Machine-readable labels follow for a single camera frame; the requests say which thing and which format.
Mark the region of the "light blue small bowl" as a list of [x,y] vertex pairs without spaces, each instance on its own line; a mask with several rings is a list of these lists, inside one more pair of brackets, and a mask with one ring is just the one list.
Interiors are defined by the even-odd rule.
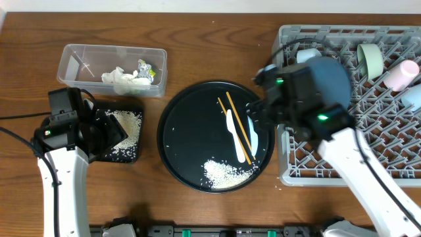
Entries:
[[296,62],[305,63],[307,60],[313,57],[321,57],[322,54],[317,48],[303,49],[297,52]]

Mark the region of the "dark blue bowl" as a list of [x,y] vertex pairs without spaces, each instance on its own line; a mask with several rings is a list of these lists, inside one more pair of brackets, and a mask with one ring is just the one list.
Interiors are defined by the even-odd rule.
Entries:
[[338,103],[347,110],[351,102],[351,81],[344,66],[331,57],[313,57],[305,64],[310,68],[323,102],[326,105]]

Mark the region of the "white napkin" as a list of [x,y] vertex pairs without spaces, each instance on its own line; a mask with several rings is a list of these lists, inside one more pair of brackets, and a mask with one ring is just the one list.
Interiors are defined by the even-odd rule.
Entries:
[[119,95],[133,93],[137,86],[150,86],[147,79],[137,78],[137,70],[131,74],[124,73],[119,66],[112,72],[106,72],[101,75],[104,84],[112,84],[114,91]]

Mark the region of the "white plastic spoon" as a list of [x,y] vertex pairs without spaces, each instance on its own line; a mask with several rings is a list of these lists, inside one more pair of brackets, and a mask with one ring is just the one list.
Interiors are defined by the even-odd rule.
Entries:
[[236,155],[237,155],[237,160],[240,163],[244,163],[245,160],[246,160],[245,154],[244,154],[244,151],[241,147],[241,143],[240,143],[240,140],[238,138],[238,135],[237,135],[237,132],[236,132],[236,129],[235,129],[232,111],[230,109],[228,109],[226,111],[226,125],[227,125],[228,131],[232,134],[232,137],[233,137],[235,152],[236,152]]

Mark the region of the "foil snack wrapper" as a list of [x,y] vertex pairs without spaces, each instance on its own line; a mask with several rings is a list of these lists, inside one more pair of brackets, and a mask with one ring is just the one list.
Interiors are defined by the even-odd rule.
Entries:
[[138,60],[138,68],[137,68],[137,78],[147,79],[149,84],[154,82],[156,73],[152,69],[152,66],[146,63],[144,60]]

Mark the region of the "teal green bowl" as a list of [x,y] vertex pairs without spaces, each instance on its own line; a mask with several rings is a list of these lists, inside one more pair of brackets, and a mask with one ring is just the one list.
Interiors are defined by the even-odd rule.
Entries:
[[367,79],[375,79],[384,72],[384,61],[380,48],[373,43],[359,44],[357,47],[357,61],[362,65],[361,73]]

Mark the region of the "pink cup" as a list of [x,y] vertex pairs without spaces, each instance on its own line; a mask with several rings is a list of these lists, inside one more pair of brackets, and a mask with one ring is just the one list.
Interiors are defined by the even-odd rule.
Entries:
[[387,88],[394,92],[404,90],[420,73],[420,67],[412,60],[404,60],[393,67],[384,79]]

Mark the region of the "light blue cup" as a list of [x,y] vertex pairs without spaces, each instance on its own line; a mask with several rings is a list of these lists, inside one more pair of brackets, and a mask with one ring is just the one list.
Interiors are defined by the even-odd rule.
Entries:
[[410,87],[401,101],[405,107],[411,107],[411,111],[418,110],[421,102],[421,84]]

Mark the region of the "light blue plastic knife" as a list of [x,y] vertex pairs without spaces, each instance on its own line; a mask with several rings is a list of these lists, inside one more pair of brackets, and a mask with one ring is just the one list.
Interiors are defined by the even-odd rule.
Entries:
[[259,145],[259,137],[258,134],[255,132],[253,121],[250,117],[247,117],[248,124],[249,124],[249,133],[250,133],[250,143],[251,143],[251,153],[254,157],[257,153],[258,145]]

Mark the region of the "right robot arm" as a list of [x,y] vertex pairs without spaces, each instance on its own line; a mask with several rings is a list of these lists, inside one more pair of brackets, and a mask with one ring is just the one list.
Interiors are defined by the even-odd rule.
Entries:
[[347,112],[351,82],[341,64],[271,64],[253,82],[265,92],[247,106],[257,126],[282,124],[310,143],[345,181],[379,236],[420,235],[420,207],[387,173]]

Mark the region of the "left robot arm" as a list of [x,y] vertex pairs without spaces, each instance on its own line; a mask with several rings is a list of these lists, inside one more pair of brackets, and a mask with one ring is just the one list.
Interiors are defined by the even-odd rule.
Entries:
[[49,92],[51,114],[31,139],[43,184],[44,236],[90,236],[88,166],[128,137],[115,116],[100,111],[85,93]]

